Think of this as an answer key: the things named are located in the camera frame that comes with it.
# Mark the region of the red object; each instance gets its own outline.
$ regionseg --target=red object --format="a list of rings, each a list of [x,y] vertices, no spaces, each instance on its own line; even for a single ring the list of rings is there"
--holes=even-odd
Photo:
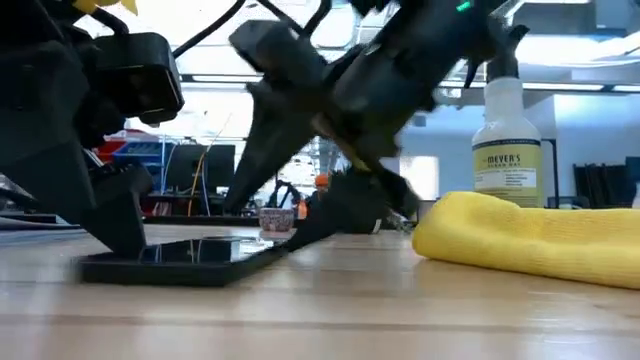
[[[154,216],[153,209],[156,207],[157,202],[151,202],[149,204],[140,204],[140,211],[144,216]]]
[[[113,161],[113,154],[120,150],[126,144],[127,141],[122,140],[109,140],[104,145],[96,149],[96,155],[98,159],[103,163],[110,163]]]
[[[320,174],[316,176],[316,186],[329,186],[329,176],[327,174]]]

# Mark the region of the white wall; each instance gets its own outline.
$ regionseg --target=white wall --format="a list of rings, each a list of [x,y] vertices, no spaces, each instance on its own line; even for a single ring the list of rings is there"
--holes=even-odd
[[[543,140],[557,139],[559,130],[555,117],[555,107],[555,97],[549,96],[533,105],[529,105],[525,110],[525,116],[538,128]],[[554,196],[553,146],[548,141],[542,142],[542,171],[544,176],[544,196],[545,198]]]
[[[471,134],[452,132],[403,133],[402,156],[433,156],[438,158],[440,196],[450,191],[473,188],[473,158]]]
[[[638,96],[556,96],[560,193],[575,194],[573,164],[624,164],[640,156]]]

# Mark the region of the black cable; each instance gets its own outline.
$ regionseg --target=black cable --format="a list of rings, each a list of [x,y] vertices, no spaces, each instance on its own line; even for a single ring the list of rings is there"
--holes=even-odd
[[[208,161],[209,161],[209,152],[207,151],[207,155],[205,155],[204,158],[204,162],[207,162],[207,171],[204,171],[204,168],[202,168],[201,171],[201,177],[200,177],[200,181],[202,181],[202,198],[204,200],[204,204],[206,205],[206,209],[207,209],[207,216],[211,216],[211,208],[209,207],[209,189],[207,189],[207,178],[209,177],[209,171],[208,171]]]
[[[284,208],[284,204],[287,201],[287,198],[289,197],[290,193],[291,193],[291,189],[287,188],[287,191],[284,193],[284,196],[282,197],[282,201],[280,201],[278,208],[280,209]]]
[[[331,11],[331,8],[331,0],[321,0],[320,6],[318,6],[318,10],[316,10],[313,16],[311,16],[311,19],[309,19],[307,25],[304,26],[303,33],[311,37],[311,34],[316,31],[322,20],[327,17],[329,12]]]
[[[256,1],[258,2],[258,4],[264,6],[267,10],[271,11],[271,13],[275,15],[280,21],[287,23],[287,25],[289,25],[289,27],[293,29],[293,31],[295,31],[298,35],[307,34],[306,31],[302,28],[302,26],[300,26],[300,24],[295,22],[295,20],[293,20],[289,15],[285,14],[284,11],[280,10],[271,1],[269,0],[256,0]],[[329,9],[331,9],[331,0],[329,0]]]
[[[42,205],[38,200],[14,190],[0,188],[0,197],[12,201],[16,206],[24,210],[42,210]]]
[[[80,225],[39,223],[39,222],[32,222],[32,221],[16,220],[16,219],[12,219],[10,217],[4,217],[4,216],[0,216],[0,218],[6,219],[5,221],[12,222],[11,224],[8,224],[8,223],[2,224],[2,227],[0,228],[0,233],[3,233],[5,231],[17,232],[17,231],[52,231],[52,230],[58,230],[58,231],[59,230],[63,230],[63,231],[81,230],[80,233],[85,233],[85,230]],[[28,237],[29,238],[33,237],[33,233],[31,233]],[[0,245],[5,246],[7,245],[7,243],[0,241]]]
[[[115,35],[126,35],[129,33],[129,27],[127,26],[127,24],[125,24],[124,21],[118,19],[117,16],[111,14],[101,7],[97,7],[96,10],[91,14],[91,17],[102,25],[113,30],[113,33]]]
[[[177,49],[173,51],[173,57],[178,58],[180,55],[184,54],[187,50],[192,47],[198,45],[199,42],[207,38],[207,36],[213,34],[214,31],[218,30],[222,25],[224,25],[227,21],[229,21],[235,14],[242,9],[245,0],[236,0],[236,2],[218,18],[218,20],[214,21],[211,25],[207,26],[204,30],[197,33],[195,36],[187,40],[184,44],[180,45]]]

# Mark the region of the yellow microfiber cloth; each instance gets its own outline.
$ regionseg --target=yellow microfiber cloth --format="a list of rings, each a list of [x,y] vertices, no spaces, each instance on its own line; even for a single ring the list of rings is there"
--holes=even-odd
[[[640,210],[525,209],[449,193],[413,234],[430,259],[640,289]]]

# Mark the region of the table surface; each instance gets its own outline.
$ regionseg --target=table surface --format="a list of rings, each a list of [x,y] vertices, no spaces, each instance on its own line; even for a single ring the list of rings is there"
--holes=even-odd
[[[155,242],[257,229],[148,226]],[[226,289],[79,285],[90,236],[0,249],[2,360],[640,358],[639,293],[335,236]]]

